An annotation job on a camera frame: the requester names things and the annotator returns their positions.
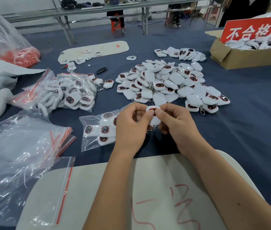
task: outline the right hand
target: right hand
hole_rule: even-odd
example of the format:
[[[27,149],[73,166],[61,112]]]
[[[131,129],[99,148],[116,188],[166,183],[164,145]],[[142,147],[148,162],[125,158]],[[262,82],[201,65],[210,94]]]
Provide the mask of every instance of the right hand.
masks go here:
[[[224,0],[223,3],[222,3],[222,7],[224,9],[227,9],[230,6],[230,4],[231,4],[232,1],[233,0]]]
[[[155,110],[156,116],[161,120],[159,129],[162,134],[171,134],[183,155],[189,157],[192,152],[208,144],[186,108],[171,103],[161,105],[160,108]]]

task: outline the cardboard box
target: cardboard box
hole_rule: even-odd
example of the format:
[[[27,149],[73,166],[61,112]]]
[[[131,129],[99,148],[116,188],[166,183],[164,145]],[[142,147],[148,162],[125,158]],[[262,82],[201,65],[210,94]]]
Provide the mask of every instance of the cardboard box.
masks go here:
[[[231,49],[215,39],[210,48],[211,57],[225,69],[238,69],[271,65],[271,49],[239,50]]]

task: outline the left hand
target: left hand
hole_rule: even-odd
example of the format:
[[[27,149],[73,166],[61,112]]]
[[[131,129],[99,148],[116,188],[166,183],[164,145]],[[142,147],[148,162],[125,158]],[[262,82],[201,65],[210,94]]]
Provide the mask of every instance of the left hand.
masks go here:
[[[147,105],[132,103],[118,115],[114,152],[130,154],[132,158],[141,148],[154,110],[146,112]]]

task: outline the blue tablecloth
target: blue tablecloth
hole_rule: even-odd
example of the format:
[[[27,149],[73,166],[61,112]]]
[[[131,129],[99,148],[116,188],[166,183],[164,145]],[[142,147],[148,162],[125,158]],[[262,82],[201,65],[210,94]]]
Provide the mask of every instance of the blue tablecloth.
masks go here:
[[[75,72],[95,73],[99,68],[108,70],[101,75],[102,79],[112,79],[119,73],[129,71],[137,63],[146,59],[157,59],[155,49],[194,48],[207,55],[207,60],[201,62],[205,84],[213,86],[227,96],[231,104],[221,106],[215,114],[200,115],[191,113],[203,137],[215,148],[231,155],[244,168],[266,201],[271,205],[271,66],[256,68],[225,70],[210,59],[209,49],[214,37],[203,31],[188,34],[183,29],[172,34],[155,34],[143,37],[125,39],[129,51],[92,60],[78,65]],[[101,43],[98,39],[88,39],[85,46]],[[61,51],[68,46],[58,45],[56,49],[42,58],[35,68],[50,68],[55,74],[62,72],[57,61]],[[135,61],[127,61],[126,57],[135,55]],[[166,57],[166,62],[178,61]],[[13,93],[21,91],[34,83],[41,75],[22,76]],[[76,156],[75,166],[107,162],[114,144],[81,152],[83,126],[79,116],[98,115],[107,111],[120,109],[129,104],[122,93],[116,92],[117,83],[113,88],[98,92],[92,113],[83,110],[59,108],[50,117],[53,124],[73,128],[72,135],[77,139],[66,149],[62,156]],[[174,101],[174,104],[184,106],[184,99]],[[0,121],[17,114],[19,108],[9,106]],[[170,136],[161,136],[158,131],[149,133],[137,157],[148,157],[178,152]]]

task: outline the white board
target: white board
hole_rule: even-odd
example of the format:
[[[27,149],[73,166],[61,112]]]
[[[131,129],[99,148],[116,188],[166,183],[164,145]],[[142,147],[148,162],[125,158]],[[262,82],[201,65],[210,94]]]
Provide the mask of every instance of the white board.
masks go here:
[[[261,195],[242,167],[226,153],[218,152]],[[81,230],[106,165],[107,163],[100,163],[73,168],[59,224],[33,226],[30,224],[35,218],[32,213],[45,206],[45,203],[36,197],[48,194],[51,199],[49,194],[55,187],[52,185],[53,181],[66,170],[54,170],[45,174],[31,191],[16,230]],[[199,175],[183,155],[138,158],[133,160],[133,166],[130,189],[132,207],[130,199],[128,213],[131,228],[128,229],[226,230]]]
[[[86,50],[92,50],[91,53],[86,53]],[[58,61],[60,64],[66,64],[66,61],[75,61],[76,59],[87,55],[91,58],[97,57],[96,52],[101,52],[101,56],[118,54],[129,50],[129,46],[125,41],[115,41],[89,45],[84,47],[75,47],[61,52]]]

